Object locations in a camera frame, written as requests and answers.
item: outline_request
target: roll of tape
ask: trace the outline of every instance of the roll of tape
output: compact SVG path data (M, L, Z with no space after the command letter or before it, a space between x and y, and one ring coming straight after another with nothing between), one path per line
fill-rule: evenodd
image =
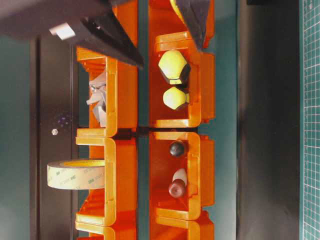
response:
M49 187L68 190L103 189L105 187L104 160L72 160L47 165Z

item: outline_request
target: black panel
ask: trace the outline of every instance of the black panel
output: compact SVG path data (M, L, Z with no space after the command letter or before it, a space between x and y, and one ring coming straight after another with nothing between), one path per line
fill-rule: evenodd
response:
M238 240L298 240L299 1L238 1Z
M77 235L78 194L48 187L47 164L78 157L78 110L75 50L57 37L41 38L31 45L31 239Z

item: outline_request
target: green cutting mat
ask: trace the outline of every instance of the green cutting mat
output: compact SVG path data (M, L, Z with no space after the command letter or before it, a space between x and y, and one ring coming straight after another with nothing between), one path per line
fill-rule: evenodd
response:
M302 2L301 239L320 239L320 0Z

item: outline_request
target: metal part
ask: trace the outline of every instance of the metal part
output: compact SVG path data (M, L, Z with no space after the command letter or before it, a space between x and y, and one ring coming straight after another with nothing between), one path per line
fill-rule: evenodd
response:
M95 85L92 85L91 86L91 92L95 93L96 91L97 91L97 89L96 89Z
M52 129L51 133L53 136L57 136L59 131L58 131L58 129L54 128L54 129Z

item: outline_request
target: black knob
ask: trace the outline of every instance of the black knob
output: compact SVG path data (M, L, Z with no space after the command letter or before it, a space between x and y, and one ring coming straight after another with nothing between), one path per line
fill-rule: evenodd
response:
M183 141L177 140L170 145L170 154L174 157L181 157L186 152L186 145Z

